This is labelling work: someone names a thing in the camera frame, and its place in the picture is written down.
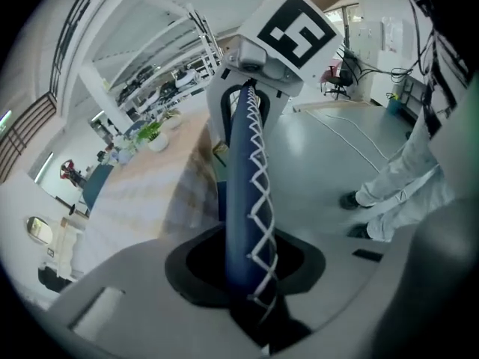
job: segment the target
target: table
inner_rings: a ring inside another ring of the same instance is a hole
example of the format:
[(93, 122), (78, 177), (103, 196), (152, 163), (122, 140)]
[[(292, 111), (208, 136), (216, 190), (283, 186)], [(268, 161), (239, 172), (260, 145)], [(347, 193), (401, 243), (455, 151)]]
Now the table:
[(161, 153), (145, 148), (115, 167), (77, 243), (75, 267), (87, 273), (130, 245), (218, 223), (208, 118), (206, 110), (184, 117)]

